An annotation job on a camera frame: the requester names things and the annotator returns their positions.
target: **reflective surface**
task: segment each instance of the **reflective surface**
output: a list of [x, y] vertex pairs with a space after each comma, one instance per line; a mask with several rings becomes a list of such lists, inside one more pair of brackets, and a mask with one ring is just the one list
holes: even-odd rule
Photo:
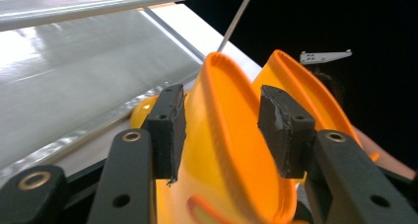
[[180, 0], [0, 0], [0, 31]]
[[42, 156], [77, 141], [200, 68], [134, 10], [2, 32], [0, 50], [1, 172], [47, 144]]

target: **black background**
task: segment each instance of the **black background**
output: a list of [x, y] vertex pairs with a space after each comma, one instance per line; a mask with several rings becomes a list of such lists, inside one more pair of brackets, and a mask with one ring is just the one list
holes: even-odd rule
[[[190, 9], [224, 34], [243, 0], [191, 0]], [[418, 0], [252, 0], [231, 42], [264, 65], [274, 49], [351, 49], [320, 66], [345, 88], [351, 122], [386, 151], [418, 168]]]

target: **orange plastic object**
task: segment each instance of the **orange plastic object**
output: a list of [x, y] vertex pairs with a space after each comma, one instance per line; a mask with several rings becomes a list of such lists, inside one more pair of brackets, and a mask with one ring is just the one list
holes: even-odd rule
[[186, 97], [186, 140], [178, 182], [171, 187], [157, 183], [159, 220], [292, 221], [295, 182], [277, 173], [257, 127], [258, 109], [259, 96], [239, 66], [222, 53], [209, 54]]
[[262, 85], [281, 88], [289, 93], [316, 120], [315, 129], [334, 129], [352, 136], [356, 132], [342, 108], [325, 86], [303, 65], [281, 50], [275, 50], [252, 83], [257, 96]]

